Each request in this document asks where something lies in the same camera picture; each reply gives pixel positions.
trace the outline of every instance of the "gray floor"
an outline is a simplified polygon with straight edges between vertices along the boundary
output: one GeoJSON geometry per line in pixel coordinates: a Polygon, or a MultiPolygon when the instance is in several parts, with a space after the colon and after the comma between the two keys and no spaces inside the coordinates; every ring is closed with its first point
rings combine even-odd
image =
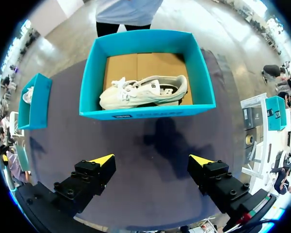
{"type": "MultiPolygon", "coordinates": [[[[46,38],[34,42],[19,65],[19,87],[11,110],[18,110],[19,91],[36,73],[51,77],[87,58],[97,37],[95,23],[95,1],[89,1],[46,38]]],[[[266,64],[281,64],[280,57],[227,6],[210,0],[164,0],[151,28],[192,32],[200,47],[224,56],[240,100],[264,92],[268,96],[275,93],[274,83],[266,86],[260,71],[266,64]]]]}

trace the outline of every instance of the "small teal box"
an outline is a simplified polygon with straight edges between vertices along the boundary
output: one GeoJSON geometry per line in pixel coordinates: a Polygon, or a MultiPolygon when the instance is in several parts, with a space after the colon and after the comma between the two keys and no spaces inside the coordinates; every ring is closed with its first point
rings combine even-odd
{"type": "Polygon", "coordinates": [[[279,96],[273,96],[265,100],[268,117],[268,130],[280,131],[287,126],[285,100],[279,96]]]}
{"type": "Polygon", "coordinates": [[[35,130],[48,125],[48,103],[52,80],[42,74],[36,74],[21,91],[18,107],[18,128],[20,130],[35,130]],[[33,88],[31,104],[23,100],[23,95],[29,87],[33,88]]]}
{"type": "Polygon", "coordinates": [[[196,115],[216,107],[211,79],[201,50],[191,33],[136,30],[102,36],[94,41],[81,85],[80,116],[99,120],[196,115]],[[102,110],[99,96],[108,57],[132,53],[181,53],[189,75],[193,105],[102,110]]]}

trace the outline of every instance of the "sneaker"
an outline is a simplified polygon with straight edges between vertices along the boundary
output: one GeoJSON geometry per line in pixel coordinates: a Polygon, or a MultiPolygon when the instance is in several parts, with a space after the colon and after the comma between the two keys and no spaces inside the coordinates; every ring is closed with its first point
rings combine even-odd
{"type": "Polygon", "coordinates": [[[141,81],[112,81],[112,86],[100,95],[103,109],[128,109],[145,104],[164,104],[181,100],[188,90],[187,79],[178,77],[151,76],[141,81]]]}

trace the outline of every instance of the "dark gray table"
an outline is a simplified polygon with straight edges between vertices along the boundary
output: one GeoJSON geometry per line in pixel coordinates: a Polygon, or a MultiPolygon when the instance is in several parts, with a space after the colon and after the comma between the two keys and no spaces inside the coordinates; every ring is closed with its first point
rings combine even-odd
{"type": "Polygon", "coordinates": [[[230,85],[231,72],[221,69],[211,52],[203,51],[203,55],[217,108],[196,116],[114,121],[85,118],[79,116],[79,96],[86,61],[54,75],[48,127],[27,132],[33,177],[53,190],[53,183],[66,179],[80,160],[114,153],[116,173],[103,194],[95,196],[78,217],[106,227],[157,230],[219,212],[189,176],[188,156],[221,159],[238,176],[244,155],[238,151],[237,137],[243,136],[243,125],[232,124],[232,115],[242,112],[235,100],[236,86],[230,85]],[[232,90],[229,94],[224,76],[232,90]]]}

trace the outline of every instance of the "box label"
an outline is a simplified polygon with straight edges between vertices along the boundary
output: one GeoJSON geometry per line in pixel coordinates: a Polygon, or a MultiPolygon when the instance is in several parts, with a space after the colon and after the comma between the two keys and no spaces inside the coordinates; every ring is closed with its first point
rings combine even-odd
{"type": "Polygon", "coordinates": [[[244,109],[244,111],[243,111],[243,115],[244,115],[244,119],[245,119],[245,120],[248,120],[247,109],[244,109]]]}
{"type": "Polygon", "coordinates": [[[132,118],[131,115],[119,115],[119,116],[113,116],[114,118],[132,118]]]}
{"type": "Polygon", "coordinates": [[[267,117],[271,117],[272,115],[274,115],[274,112],[272,109],[267,110],[267,117]]]}
{"type": "Polygon", "coordinates": [[[276,119],[280,118],[280,112],[279,111],[275,112],[275,118],[276,119]]]}

